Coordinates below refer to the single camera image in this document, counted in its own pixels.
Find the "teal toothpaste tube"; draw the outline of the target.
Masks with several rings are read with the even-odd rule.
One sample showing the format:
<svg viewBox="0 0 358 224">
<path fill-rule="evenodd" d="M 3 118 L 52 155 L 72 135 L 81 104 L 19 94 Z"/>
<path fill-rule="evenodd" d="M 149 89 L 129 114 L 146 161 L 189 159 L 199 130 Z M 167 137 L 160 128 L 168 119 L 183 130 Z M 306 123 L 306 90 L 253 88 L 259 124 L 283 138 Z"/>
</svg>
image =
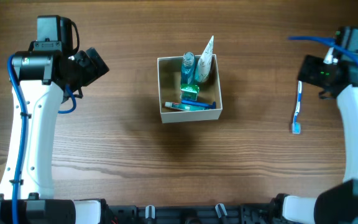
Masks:
<svg viewBox="0 0 358 224">
<path fill-rule="evenodd" d="M 170 108 L 172 110 L 178 110 L 178 111 L 203 111 L 208 110 L 208 108 L 202 107 L 202 106 L 193 106 L 193 105 L 187 105 L 183 103 L 175 103 L 175 102 L 165 102 L 164 107 Z"/>
</svg>

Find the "blue mouthwash bottle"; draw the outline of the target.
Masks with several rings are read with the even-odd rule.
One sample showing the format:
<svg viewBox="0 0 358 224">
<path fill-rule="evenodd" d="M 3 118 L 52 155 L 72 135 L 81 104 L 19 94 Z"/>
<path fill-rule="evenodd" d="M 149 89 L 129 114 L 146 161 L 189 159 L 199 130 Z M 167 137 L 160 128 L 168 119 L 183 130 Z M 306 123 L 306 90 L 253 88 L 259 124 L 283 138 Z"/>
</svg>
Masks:
<svg viewBox="0 0 358 224">
<path fill-rule="evenodd" d="M 181 64 L 181 84 L 193 84 L 195 74 L 195 56 L 192 52 L 183 55 Z"/>
</svg>

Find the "green white soap box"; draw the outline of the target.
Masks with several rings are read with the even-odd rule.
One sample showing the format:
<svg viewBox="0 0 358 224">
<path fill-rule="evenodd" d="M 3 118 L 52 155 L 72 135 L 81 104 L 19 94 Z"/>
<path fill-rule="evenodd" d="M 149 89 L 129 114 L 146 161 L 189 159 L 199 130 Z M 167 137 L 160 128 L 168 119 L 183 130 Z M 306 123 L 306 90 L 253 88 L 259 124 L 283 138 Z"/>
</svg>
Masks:
<svg viewBox="0 0 358 224">
<path fill-rule="evenodd" d="M 200 92 L 198 85 L 194 84 L 181 84 L 180 86 L 180 99 L 196 101 Z"/>
</svg>

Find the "white leaf-print cosmetic tube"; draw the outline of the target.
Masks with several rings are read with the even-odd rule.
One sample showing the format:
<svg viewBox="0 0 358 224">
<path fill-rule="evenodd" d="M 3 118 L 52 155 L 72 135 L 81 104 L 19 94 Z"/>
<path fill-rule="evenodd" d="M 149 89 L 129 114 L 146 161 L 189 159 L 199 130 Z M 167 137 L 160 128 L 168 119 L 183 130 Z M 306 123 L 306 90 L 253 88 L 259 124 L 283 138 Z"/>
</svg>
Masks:
<svg viewBox="0 0 358 224">
<path fill-rule="evenodd" d="M 197 83 L 204 83 L 209 77 L 213 57 L 213 47 L 214 36 L 212 35 L 196 66 L 195 81 Z"/>
</svg>

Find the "blue disposable razor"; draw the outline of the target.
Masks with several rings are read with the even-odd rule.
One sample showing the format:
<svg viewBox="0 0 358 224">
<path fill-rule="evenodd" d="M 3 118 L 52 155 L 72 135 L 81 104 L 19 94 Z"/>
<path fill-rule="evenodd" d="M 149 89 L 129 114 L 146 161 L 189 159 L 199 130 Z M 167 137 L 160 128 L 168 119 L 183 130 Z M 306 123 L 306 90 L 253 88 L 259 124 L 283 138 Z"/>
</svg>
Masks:
<svg viewBox="0 0 358 224">
<path fill-rule="evenodd" d="M 201 103 L 201 102 L 198 102 L 198 101 L 191 101 L 191 100 L 181 100 L 181 102 L 183 104 L 186 104 L 186 105 L 199 106 L 199 107 L 207 108 L 209 110 L 216 109 L 216 102 L 215 101 L 211 105 L 207 104 L 207 103 Z"/>
</svg>

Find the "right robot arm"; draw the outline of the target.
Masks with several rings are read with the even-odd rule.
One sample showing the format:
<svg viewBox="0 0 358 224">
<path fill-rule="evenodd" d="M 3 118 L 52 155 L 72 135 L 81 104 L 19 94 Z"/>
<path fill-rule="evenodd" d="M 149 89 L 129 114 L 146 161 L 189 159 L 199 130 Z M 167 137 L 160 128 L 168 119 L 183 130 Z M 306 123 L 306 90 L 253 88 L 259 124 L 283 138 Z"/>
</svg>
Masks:
<svg viewBox="0 0 358 224">
<path fill-rule="evenodd" d="M 319 98 L 335 100 L 344 130 L 346 167 L 341 184 L 317 197 L 281 195 L 273 200 L 272 216 L 292 223 L 358 223 L 358 27 L 338 28 L 333 38 L 291 36 L 328 46 L 325 57 L 307 55 L 298 73 L 292 132 L 305 83 L 322 88 Z"/>
</svg>

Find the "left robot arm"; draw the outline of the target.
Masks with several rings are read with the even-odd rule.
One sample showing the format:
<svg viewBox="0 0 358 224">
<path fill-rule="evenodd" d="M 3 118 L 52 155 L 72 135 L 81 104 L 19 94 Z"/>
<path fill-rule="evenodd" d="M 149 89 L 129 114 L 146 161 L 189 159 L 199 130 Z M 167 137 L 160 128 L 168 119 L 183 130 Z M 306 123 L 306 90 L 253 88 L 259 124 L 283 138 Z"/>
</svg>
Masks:
<svg viewBox="0 0 358 224">
<path fill-rule="evenodd" d="M 80 50 L 76 24 L 39 16 L 37 38 L 11 55 L 7 71 L 14 102 L 9 154 L 0 183 L 0 223 L 109 223 L 103 199 L 54 197 L 52 151 L 61 105 L 108 72 L 95 49 Z"/>
</svg>

